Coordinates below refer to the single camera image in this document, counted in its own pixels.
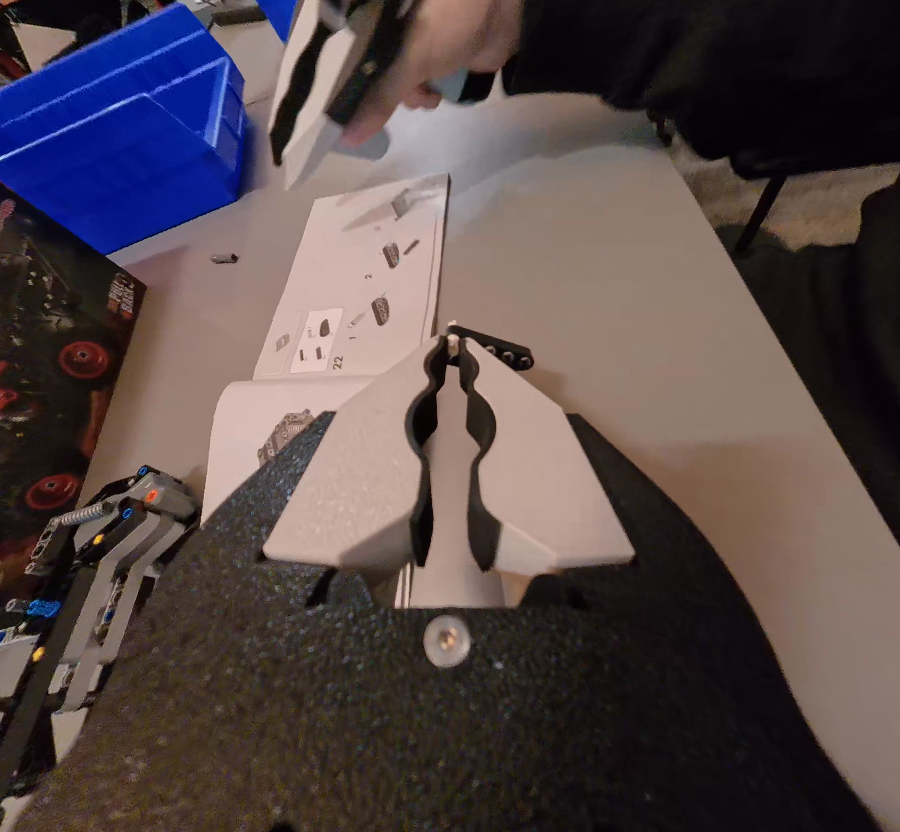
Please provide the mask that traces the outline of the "person's right hand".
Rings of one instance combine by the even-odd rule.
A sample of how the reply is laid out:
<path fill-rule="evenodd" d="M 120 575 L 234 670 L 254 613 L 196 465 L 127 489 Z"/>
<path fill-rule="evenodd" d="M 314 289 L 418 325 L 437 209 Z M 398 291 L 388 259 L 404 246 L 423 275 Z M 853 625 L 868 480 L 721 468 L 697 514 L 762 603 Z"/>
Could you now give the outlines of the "person's right hand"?
<path fill-rule="evenodd" d="M 400 106 L 436 109 L 439 79 L 501 69 L 518 50 L 523 11 L 524 0 L 419 0 L 396 59 L 345 128 L 344 143 L 361 146 Z"/>

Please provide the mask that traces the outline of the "grey desk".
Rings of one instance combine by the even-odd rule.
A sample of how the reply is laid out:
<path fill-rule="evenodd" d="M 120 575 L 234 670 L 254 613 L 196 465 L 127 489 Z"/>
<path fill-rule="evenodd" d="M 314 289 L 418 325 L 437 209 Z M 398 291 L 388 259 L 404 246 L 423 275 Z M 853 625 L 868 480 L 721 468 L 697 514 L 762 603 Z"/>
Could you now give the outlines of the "grey desk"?
<path fill-rule="evenodd" d="M 603 436 L 633 531 L 678 506 L 747 596 L 838 770 L 816 826 L 898 830 L 898 545 L 678 171 L 641 119 L 493 98 L 396 120 L 375 166 L 237 204 L 115 256 L 149 286 L 86 490 L 148 461 L 203 488 L 219 395 L 252 375 L 316 198 L 449 172 L 440 322 L 531 346 L 534 386 Z M 210 255 L 236 253 L 234 265 Z M 244 499 L 167 569 L 97 709 L 14 830 L 780 830 L 757 736 L 702 682 L 743 643 L 665 562 L 636 617 L 463 611 L 437 669 L 411 616 L 306 610 Z"/>

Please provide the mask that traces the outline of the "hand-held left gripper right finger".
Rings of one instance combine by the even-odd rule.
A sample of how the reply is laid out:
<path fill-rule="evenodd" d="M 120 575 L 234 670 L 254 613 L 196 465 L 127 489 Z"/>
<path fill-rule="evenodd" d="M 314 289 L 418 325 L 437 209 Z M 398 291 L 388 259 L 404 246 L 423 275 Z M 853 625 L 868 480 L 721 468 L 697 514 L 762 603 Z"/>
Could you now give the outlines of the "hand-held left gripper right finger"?
<path fill-rule="evenodd" d="M 466 430 L 478 445 L 467 509 L 482 571 L 539 576 L 622 565 L 624 528 L 562 407 L 474 339 L 461 339 Z"/>

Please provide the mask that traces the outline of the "black chair leg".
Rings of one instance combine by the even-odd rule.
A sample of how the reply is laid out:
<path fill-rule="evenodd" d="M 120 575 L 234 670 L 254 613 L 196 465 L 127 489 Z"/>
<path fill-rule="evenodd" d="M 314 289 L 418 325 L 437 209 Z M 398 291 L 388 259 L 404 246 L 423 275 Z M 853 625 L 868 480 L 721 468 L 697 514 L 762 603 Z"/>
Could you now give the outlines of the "black chair leg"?
<path fill-rule="evenodd" d="M 748 222 L 743 227 L 742 232 L 731 250 L 731 255 L 733 257 L 740 256 L 750 249 L 753 242 L 756 240 L 765 219 L 768 217 L 772 206 L 780 195 L 787 178 L 786 175 L 779 174 L 768 180 Z"/>

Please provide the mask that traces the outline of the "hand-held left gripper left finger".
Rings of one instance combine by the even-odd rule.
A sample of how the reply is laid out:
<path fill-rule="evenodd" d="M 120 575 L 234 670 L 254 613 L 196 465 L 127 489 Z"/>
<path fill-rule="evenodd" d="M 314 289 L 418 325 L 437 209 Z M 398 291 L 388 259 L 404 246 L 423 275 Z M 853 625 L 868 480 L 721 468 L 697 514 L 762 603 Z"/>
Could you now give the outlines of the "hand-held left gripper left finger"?
<path fill-rule="evenodd" d="M 425 564 L 426 443 L 446 367 L 447 339 L 433 337 L 337 410 L 264 543 L 268 559 L 355 571 Z"/>

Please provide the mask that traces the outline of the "toy brick set box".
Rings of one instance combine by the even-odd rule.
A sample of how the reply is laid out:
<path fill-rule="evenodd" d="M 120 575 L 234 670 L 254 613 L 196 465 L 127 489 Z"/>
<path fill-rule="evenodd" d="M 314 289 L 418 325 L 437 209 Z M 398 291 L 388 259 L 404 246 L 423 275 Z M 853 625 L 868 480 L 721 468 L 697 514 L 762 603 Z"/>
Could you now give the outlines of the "toy brick set box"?
<path fill-rule="evenodd" d="M 23 586 L 73 509 L 147 286 L 11 189 L 1 193 L 1 585 Z"/>

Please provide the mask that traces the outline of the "black toy brick beam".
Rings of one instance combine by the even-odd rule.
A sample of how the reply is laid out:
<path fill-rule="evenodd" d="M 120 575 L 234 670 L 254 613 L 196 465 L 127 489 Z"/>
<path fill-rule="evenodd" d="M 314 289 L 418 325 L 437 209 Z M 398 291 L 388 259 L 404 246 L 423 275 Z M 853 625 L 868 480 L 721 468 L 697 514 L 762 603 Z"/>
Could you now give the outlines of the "black toy brick beam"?
<path fill-rule="evenodd" d="M 494 335 L 476 331 L 460 325 L 461 342 L 471 339 L 482 346 L 488 353 L 494 355 L 516 372 L 525 372 L 534 366 L 534 354 L 525 345 L 504 340 Z M 458 365 L 458 359 L 451 362 Z"/>

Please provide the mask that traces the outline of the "grey toy brick chassis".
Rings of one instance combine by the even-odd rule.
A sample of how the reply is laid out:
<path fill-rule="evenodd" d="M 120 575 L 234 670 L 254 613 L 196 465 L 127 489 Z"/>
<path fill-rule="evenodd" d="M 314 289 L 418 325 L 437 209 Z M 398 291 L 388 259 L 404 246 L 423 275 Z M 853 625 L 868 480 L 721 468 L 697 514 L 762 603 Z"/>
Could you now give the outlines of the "grey toy brick chassis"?
<path fill-rule="evenodd" d="M 180 480 L 150 467 L 49 520 L 25 550 L 24 592 L 2 603 L 2 800 L 58 763 L 53 721 L 90 710 L 129 624 L 199 521 Z"/>

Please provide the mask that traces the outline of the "open instruction booklet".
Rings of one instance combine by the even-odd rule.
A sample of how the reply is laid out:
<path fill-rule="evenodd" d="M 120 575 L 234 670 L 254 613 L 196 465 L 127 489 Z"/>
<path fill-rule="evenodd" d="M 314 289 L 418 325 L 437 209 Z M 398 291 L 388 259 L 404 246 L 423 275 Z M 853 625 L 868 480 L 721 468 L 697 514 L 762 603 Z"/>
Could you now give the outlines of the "open instruction booklet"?
<path fill-rule="evenodd" d="M 251 380 L 217 404 L 201 520 L 433 335 L 451 178 L 314 202 Z"/>

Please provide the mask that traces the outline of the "person's right forearm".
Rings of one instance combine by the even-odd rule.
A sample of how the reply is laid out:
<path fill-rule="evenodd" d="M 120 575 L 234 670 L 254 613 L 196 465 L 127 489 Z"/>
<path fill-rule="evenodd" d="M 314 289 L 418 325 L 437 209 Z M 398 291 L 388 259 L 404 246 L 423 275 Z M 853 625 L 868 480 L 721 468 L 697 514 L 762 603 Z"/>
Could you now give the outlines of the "person's right forearm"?
<path fill-rule="evenodd" d="M 899 0 L 524 0 L 509 95 L 594 95 L 706 159 L 898 118 Z"/>

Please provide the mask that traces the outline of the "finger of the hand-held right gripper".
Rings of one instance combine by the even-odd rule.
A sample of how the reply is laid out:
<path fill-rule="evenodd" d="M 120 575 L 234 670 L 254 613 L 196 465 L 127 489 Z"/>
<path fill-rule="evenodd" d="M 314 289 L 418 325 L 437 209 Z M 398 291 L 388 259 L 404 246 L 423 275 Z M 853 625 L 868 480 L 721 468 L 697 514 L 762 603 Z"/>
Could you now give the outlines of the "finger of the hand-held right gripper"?
<path fill-rule="evenodd" d="M 301 0 L 276 80 L 269 148 L 280 167 L 315 167 L 354 112 L 354 32 L 327 0 Z"/>
<path fill-rule="evenodd" d="M 301 187 L 338 144 L 346 125 L 343 92 L 361 59 L 350 27 L 295 23 L 284 55 L 284 183 Z"/>

